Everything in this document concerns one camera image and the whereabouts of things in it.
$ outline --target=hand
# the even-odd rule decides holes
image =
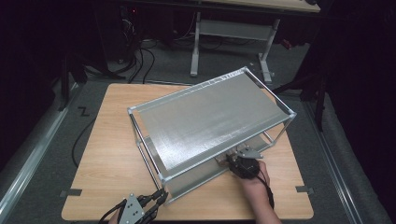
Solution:
[[[259,165],[261,170],[259,172],[259,177],[266,181],[268,187],[270,187],[270,177],[268,175],[265,162],[259,161]],[[258,178],[239,178],[239,181],[242,184],[245,196],[247,197],[247,200],[253,209],[253,213],[256,216],[256,223],[281,223],[268,201],[267,189],[264,184]]]
[[[108,224],[119,224],[117,223],[117,219],[119,218],[120,209],[117,209],[111,219],[108,221]]]

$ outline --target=black device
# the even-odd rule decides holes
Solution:
[[[159,207],[165,203],[167,197],[168,192],[165,189],[158,189],[151,195],[140,195],[137,198],[130,194],[128,199],[122,200],[106,212],[99,220],[99,224],[105,223],[105,218],[117,209],[120,209],[117,223],[149,224],[157,216]],[[156,203],[145,212],[143,208],[155,200],[157,200]]]
[[[230,170],[242,179],[253,179],[258,178],[267,189],[268,200],[271,207],[275,208],[274,194],[271,188],[268,186],[267,181],[259,177],[260,165],[256,159],[243,158],[235,156],[234,158],[227,155],[227,162],[229,163]]]

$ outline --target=table top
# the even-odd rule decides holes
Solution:
[[[266,7],[302,12],[320,12],[318,5],[309,5],[305,0],[203,0],[222,4],[233,4],[247,7]]]
[[[188,8],[216,8],[220,9],[220,5],[232,7],[233,10],[244,11],[243,7],[254,7],[260,9],[280,9],[281,11],[293,12],[320,12],[318,5],[309,5],[305,0],[194,0],[194,1],[166,1],[166,0],[129,0],[136,5],[155,5],[155,6],[172,6],[172,7],[188,7]]]
[[[128,195],[150,195],[156,187],[135,144],[127,107],[139,105],[184,86],[111,84],[62,212],[66,220],[99,220]],[[282,127],[275,127],[279,132]],[[271,177],[276,213],[281,219],[309,219],[313,209],[303,186],[287,133],[262,155]],[[198,189],[163,205],[156,220],[244,220],[253,219],[240,184],[231,172],[203,184]]]

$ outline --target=gray carpet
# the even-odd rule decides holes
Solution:
[[[255,52],[260,44],[259,42],[254,42],[238,47],[229,44],[222,45],[217,49],[203,49],[201,51],[200,74],[198,77],[190,77],[189,75],[191,46],[175,45],[169,48],[158,44],[150,49],[155,55],[155,64],[148,73],[147,81],[156,80],[195,84],[231,72],[242,66],[249,67],[255,75],[261,77]],[[153,43],[148,42],[145,45],[149,46],[153,45]],[[204,47],[213,48],[215,46],[215,44],[207,44]],[[287,50],[279,45],[272,47],[267,62],[270,70],[275,72],[276,75],[270,88],[275,88],[292,80],[308,48],[309,46],[302,46]],[[134,82],[141,82],[142,76],[149,69],[152,60],[149,54],[143,53],[144,67],[141,70],[141,75],[136,77]],[[115,62],[109,63],[111,69],[117,69],[121,66]],[[134,69],[123,75],[128,77],[133,71]],[[10,214],[7,223],[70,223],[61,218],[65,198],[60,197],[60,193],[62,190],[70,188],[77,170],[71,158],[72,148],[78,139],[78,135],[97,115],[106,93],[106,88],[111,82],[115,81],[106,77],[90,76],[90,81],[83,86],[81,93],[69,106],[69,112],[61,128],[56,133],[45,157],[15,209]],[[287,132],[304,182],[314,191],[313,194],[309,195],[309,198],[315,213],[314,217],[309,220],[283,220],[283,222],[349,223],[347,213],[320,152],[320,142],[304,104],[300,102],[295,91],[287,91],[281,94],[280,97],[298,113]],[[346,178],[351,194],[356,200],[363,223],[391,223],[386,212],[376,199],[375,193],[371,189],[371,185],[361,170],[359,163],[356,161],[328,99],[325,102],[325,106],[323,133],[340,167],[340,171]],[[79,107],[85,107],[85,115],[89,116],[81,116],[82,110]],[[91,127],[83,133],[76,144],[77,161],[79,161],[88,141]],[[11,170],[9,168],[4,170],[4,172],[12,173]],[[6,182],[2,179],[2,185],[3,183],[7,184],[9,181]]]

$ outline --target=cable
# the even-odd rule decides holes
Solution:
[[[267,179],[265,179],[265,175],[264,175],[264,173],[262,172],[262,170],[260,170],[260,173],[262,173],[262,177],[264,177],[264,181],[265,181],[265,183],[267,183]]]
[[[175,41],[182,40],[182,39],[185,39],[185,38],[191,38],[191,37],[194,36],[194,35],[192,35],[192,36],[187,36],[187,35],[190,33],[191,28],[192,28],[192,26],[194,25],[195,15],[196,15],[196,12],[194,12],[194,13],[192,14],[192,20],[191,20],[190,28],[189,28],[189,30],[187,30],[186,34],[184,34],[184,35],[183,35],[182,37],[180,37],[180,38],[174,39]]]
[[[87,124],[87,126],[85,126],[85,128],[84,128],[84,129],[81,131],[81,133],[78,135],[78,137],[77,137],[77,139],[76,139],[76,141],[75,141],[75,143],[74,143],[74,145],[73,145],[73,147],[72,147],[72,160],[73,160],[73,163],[75,164],[76,168],[78,168],[78,163],[77,163],[76,158],[75,158],[76,145],[77,145],[79,139],[81,138],[81,136],[85,133],[85,131],[87,131],[88,127],[90,127],[90,126],[93,124],[93,122],[94,122],[95,120],[96,120],[96,118],[94,118],[93,120],[91,120],[91,122],[90,122],[89,124]]]
[[[223,44],[223,41],[224,41],[224,37],[219,37],[219,39],[220,39],[220,41],[219,41],[219,43],[218,43],[218,45],[217,46],[215,46],[214,48],[207,48],[207,47],[204,47],[203,45],[201,45],[201,43],[200,43],[200,47],[202,48],[202,49],[218,49],[219,47],[221,47],[221,45]]]
[[[152,68],[152,66],[154,65],[154,62],[155,62],[155,56],[154,56],[154,54],[150,51],[150,50],[148,50],[148,49],[142,49],[142,50],[144,50],[144,51],[146,51],[146,52],[148,52],[148,53],[150,53],[151,54],[151,56],[152,56],[152,62],[151,62],[151,65],[150,65],[150,67],[149,67],[149,69],[148,69],[148,71],[146,72],[146,74],[143,76],[143,84],[145,84],[146,83],[146,77],[147,77],[147,75],[149,74],[149,71],[151,70],[151,68]]]
[[[133,68],[134,64],[135,64],[135,60],[130,60],[129,63],[125,67],[123,67],[123,68],[121,68],[119,70],[116,70],[116,71],[114,71],[112,73],[113,74],[120,74],[120,73],[126,72],[129,69]],[[92,75],[95,75],[95,76],[104,76],[103,73],[92,71],[91,69],[89,69],[87,67],[84,67],[84,70],[85,70],[85,72],[87,72],[89,74],[92,74]]]
[[[128,80],[128,84],[131,84],[133,81],[134,81],[134,78],[137,76],[137,74],[140,72],[140,70],[142,70],[142,67],[143,67],[143,53],[142,53],[142,49],[139,49],[139,52],[140,52],[140,58],[142,59],[142,62],[140,62],[138,59],[137,59],[137,57],[135,57],[136,58],[136,60],[138,61],[138,62],[140,62],[140,66],[139,66],[139,69],[137,69],[137,71],[135,71],[135,72],[133,72],[132,74],[131,74],[131,76],[129,77],[129,80]]]
[[[194,44],[194,35],[186,37],[184,39],[179,39],[178,41],[175,41],[174,44],[179,45],[179,46],[183,46],[183,47],[188,47]]]
[[[271,191],[271,188],[267,185],[267,182],[264,181],[261,177],[259,177],[258,175],[256,176],[256,178],[258,178],[260,180],[260,182],[262,182],[265,186],[265,189],[267,190],[267,194],[268,194],[268,201],[271,205],[271,207],[274,209],[275,207],[275,202],[274,202],[274,194]]]
[[[238,39],[240,39],[240,40],[243,40],[244,42],[242,42],[242,43],[237,43],[236,41],[230,41],[230,40],[227,40],[227,39],[230,39],[230,38],[224,39],[224,43],[225,43],[225,44],[239,45],[239,46],[245,46],[245,45],[254,44],[254,43],[258,42],[258,40],[255,40],[255,39],[242,39],[242,38],[238,38]]]
[[[114,211],[116,211],[117,209],[124,207],[125,204],[127,203],[126,199],[123,199],[122,202],[120,202],[119,204],[117,204],[116,206],[114,206],[112,209],[110,209],[108,212],[106,212],[102,218],[99,220],[99,224],[105,224],[105,218],[108,217],[108,215],[110,215],[111,213],[113,213]]]

